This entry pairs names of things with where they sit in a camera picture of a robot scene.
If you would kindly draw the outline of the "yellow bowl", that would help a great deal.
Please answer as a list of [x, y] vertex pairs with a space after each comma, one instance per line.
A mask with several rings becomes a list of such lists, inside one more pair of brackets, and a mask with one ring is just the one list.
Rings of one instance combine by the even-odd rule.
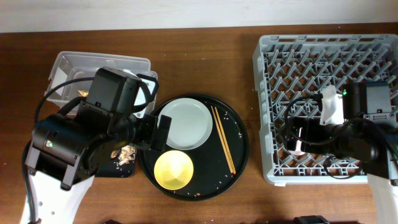
[[164, 189], [184, 188], [193, 177], [193, 162], [182, 151], [167, 151], [156, 160], [154, 176], [156, 182]]

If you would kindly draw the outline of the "gold snack wrapper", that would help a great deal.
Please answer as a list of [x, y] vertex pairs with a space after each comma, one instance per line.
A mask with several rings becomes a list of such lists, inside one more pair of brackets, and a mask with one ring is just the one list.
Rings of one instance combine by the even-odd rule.
[[78, 94], [82, 97], [87, 97], [89, 94], [88, 90], [78, 90]]

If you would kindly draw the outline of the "pink cup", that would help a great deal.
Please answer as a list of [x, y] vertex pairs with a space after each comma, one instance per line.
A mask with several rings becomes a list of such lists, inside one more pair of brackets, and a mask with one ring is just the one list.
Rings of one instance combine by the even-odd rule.
[[302, 156], [305, 154], [305, 151], [302, 150], [302, 141], [299, 140], [288, 140], [287, 150], [295, 156]]

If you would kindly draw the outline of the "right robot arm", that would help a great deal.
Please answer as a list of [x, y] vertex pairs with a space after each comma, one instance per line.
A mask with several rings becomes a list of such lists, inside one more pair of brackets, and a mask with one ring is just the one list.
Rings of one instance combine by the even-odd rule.
[[387, 82], [344, 84], [341, 93], [333, 85], [320, 93], [292, 100], [313, 100], [321, 116], [301, 118], [284, 115], [282, 138], [290, 152], [356, 159], [368, 177], [379, 223], [397, 223], [397, 118], [393, 113]]

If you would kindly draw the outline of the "wooden chopstick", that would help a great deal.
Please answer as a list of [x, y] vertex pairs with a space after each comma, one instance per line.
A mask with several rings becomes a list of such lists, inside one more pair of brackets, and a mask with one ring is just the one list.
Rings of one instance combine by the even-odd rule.
[[213, 113], [213, 118], [215, 120], [217, 132], [218, 132], [219, 137], [220, 137], [221, 145], [222, 145], [223, 150], [224, 150], [224, 154], [225, 154], [225, 157], [226, 157], [226, 161], [228, 163], [229, 170], [230, 170], [230, 172], [232, 174], [235, 174], [236, 170], [234, 168], [233, 160], [232, 160], [232, 157], [231, 157], [231, 154], [230, 154], [230, 151], [229, 151], [228, 143], [227, 143], [227, 140], [226, 140], [226, 136], [224, 134], [223, 126], [221, 124], [221, 120], [220, 120], [220, 116], [218, 114], [217, 107], [211, 106], [211, 111]]
[[220, 134], [221, 144], [223, 145], [224, 153], [226, 155], [226, 159], [227, 159], [227, 162], [228, 162], [228, 166], [229, 166], [230, 172], [233, 175], [235, 175], [236, 174], [236, 169], [235, 169], [235, 166], [234, 166], [233, 158], [231, 156], [231, 152], [229, 150], [229, 145], [228, 145], [228, 142], [227, 142], [227, 139], [226, 139], [226, 135], [224, 133], [224, 128], [223, 128], [223, 125], [222, 125], [222, 122], [221, 122], [221, 119], [220, 119], [220, 116], [219, 116], [219, 113], [218, 113], [218, 109], [217, 109], [217, 107], [214, 107], [213, 110], [214, 110], [214, 114], [215, 114], [216, 123], [218, 125], [218, 132]]

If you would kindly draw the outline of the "grey plate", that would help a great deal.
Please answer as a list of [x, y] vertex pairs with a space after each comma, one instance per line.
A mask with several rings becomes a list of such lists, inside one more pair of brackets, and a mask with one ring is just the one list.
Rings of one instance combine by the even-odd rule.
[[159, 116], [171, 118], [167, 145], [183, 151], [201, 146], [213, 129], [209, 109], [193, 98], [178, 98], [167, 103]]

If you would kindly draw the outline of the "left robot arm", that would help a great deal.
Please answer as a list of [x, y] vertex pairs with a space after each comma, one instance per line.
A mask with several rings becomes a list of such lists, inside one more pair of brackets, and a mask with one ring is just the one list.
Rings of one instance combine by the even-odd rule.
[[163, 151], [171, 119], [144, 114], [156, 78], [102, 67], [87, 96], [69, 101], [34, 129], [22, 156], [26, 200], [22, 223], [72, 223], [99, 169], [125, 146]]

